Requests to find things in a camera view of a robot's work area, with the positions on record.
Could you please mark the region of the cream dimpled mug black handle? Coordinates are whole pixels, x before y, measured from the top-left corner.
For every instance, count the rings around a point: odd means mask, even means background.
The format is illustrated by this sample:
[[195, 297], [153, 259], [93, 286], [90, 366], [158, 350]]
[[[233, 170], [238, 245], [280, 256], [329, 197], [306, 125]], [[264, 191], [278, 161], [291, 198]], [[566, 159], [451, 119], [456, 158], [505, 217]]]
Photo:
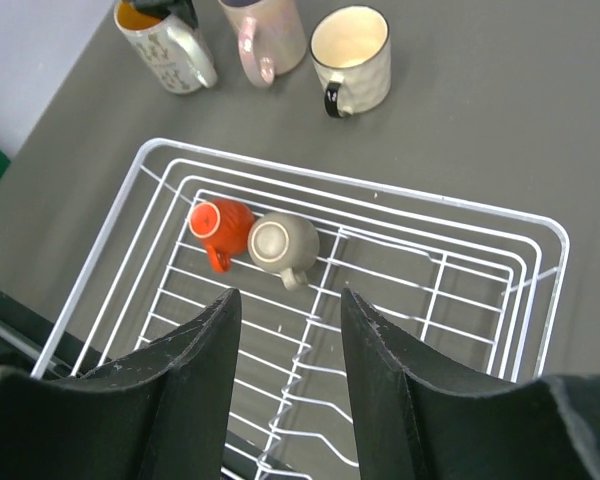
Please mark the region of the cream dimpled mug black handle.
[[310, 54], [330, 117], [367, 112], [387, 97], [390, 27], [377, 9], [351, 5], [329, 13], [312, 32]]

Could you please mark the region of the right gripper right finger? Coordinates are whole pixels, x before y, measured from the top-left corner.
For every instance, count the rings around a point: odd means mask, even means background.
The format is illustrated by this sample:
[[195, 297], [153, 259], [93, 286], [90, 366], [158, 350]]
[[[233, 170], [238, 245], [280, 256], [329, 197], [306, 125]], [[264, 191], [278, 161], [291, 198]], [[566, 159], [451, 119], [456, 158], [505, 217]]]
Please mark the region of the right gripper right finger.
[[348, 288], [341, 335], [363, 478], [600, 479], [600, 375], [487, 375]]

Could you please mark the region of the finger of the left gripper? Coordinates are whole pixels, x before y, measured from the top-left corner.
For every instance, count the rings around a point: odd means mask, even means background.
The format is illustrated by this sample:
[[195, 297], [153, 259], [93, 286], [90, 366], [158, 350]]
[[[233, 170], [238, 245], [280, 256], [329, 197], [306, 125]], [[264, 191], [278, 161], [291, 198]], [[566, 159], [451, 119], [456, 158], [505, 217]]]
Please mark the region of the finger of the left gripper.
[[165, 19], [173, 14], [191, 28], [198, 28], [199, 21], [191, 0], [130, 0], [131, 6], [145, 15]]

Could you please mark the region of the pink iridescent mug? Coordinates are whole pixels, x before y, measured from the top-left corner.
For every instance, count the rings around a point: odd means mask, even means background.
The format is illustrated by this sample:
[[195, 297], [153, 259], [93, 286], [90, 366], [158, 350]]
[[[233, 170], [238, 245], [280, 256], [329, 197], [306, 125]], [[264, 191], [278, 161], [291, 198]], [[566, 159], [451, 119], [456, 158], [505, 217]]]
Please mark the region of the pink iridescent mug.
[[219, 4], [236, 34], [242, 68], [252, 85], [269, 88], [303, 60], [307, 39], [295, 1]]

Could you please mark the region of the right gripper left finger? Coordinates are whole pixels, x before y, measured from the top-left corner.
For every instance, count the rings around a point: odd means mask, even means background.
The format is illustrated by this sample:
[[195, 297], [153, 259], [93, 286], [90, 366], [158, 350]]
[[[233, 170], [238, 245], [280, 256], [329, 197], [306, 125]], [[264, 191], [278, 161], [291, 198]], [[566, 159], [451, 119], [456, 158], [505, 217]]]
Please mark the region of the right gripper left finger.
[[229, 289], [81, 377], [0, 366], [0, 479], [219, 478], [241, 317]]

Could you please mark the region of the white floral iridescent mug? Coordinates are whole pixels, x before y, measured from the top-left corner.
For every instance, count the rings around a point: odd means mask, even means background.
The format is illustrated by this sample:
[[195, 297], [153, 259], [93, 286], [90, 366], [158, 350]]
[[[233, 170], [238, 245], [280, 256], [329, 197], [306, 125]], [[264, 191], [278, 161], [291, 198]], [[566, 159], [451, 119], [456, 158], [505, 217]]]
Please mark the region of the white floral iridescent mug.
[[167, 91], [185, 95], [217, 83], [214, 60], [199, 27], [191, 28], [173, 14], [165, 19], [145, 15], [129, 1], [117, 3], [114, 20]]

